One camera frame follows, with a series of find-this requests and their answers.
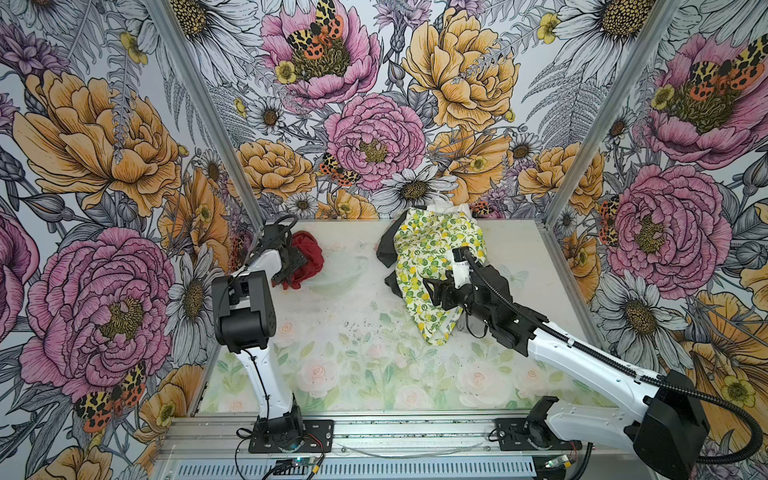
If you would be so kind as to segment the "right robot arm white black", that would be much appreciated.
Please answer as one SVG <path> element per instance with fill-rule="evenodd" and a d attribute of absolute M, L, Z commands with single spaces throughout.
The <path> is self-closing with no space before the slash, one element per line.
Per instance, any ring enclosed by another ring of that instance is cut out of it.
<path fill-rule="evenodd" d="M 697 464 L 745 461 L 763 445 L 761 426 L 744 408 L 696 390 L 680 372 L 660 374 L 580 341 L 543 314 L 514 302 L 506 279 L 493 266 L 479 263 L 467 247 L 453 250 L 444 278 L 424 279 L 423 284 L 434 306 L 462 307 L 501 346 L 556 367 L 612 402 L 601 410 L 545 401 L 541 418 L 559 439 L 632 452 L 667 479 L 687 479 Z M 705 404 L 732 413 L 749 429 L 741 449 L 703 455 L 710 432 Z"/>

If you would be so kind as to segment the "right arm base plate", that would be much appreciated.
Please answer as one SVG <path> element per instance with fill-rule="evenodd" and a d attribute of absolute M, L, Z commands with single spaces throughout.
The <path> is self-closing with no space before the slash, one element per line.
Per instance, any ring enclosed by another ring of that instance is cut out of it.
<path fill-rule="evenodd" d="M 497 443 L 501 451 L 568 451 L 582 450 L 580 441 L 557 438 L 543 422 L 529 422 L 522 417 L 502 417 L 494 420 L 494 427 L 487 435 Z"/>

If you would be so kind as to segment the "dark red cloth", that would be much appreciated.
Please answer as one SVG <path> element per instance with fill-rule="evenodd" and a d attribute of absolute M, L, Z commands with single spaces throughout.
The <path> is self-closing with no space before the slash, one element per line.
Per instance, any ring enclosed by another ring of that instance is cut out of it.
<path fill-rule="evenodd" d="M 302 283 L 321 272 L 324 266 L 323 250 L 316 238 L 307 231 L 299 231 L 292 237 L 291 247 L 301 253 L 304 262 L 282 282 L 284 290 L 301 288 Z"/>

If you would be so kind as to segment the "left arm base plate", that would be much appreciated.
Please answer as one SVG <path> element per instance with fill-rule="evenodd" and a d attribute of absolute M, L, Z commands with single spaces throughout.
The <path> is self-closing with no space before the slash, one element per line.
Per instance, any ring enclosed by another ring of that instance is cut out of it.
<path fill-rule="evenodd" d="M 251 454 L 329 453 L 332 449 L 333 420 L 258 420 L 247 450 Z"/>

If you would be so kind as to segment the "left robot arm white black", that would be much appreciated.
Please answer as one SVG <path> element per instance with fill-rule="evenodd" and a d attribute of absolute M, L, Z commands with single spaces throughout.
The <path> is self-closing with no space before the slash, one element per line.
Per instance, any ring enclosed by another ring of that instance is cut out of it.
<path fill-rule="evenodd" d="M 243 265 L 212 282 L 216 340 L 239 360 L 259 403 L 249 446 L 255 453 L 297 451 L 306 431 L 270 344 L 278 330 L 273 285 L 289 279 L 306 263 L 292 246 L 296 223 L 297 217 L 289 214 L 266 224 Z"/>

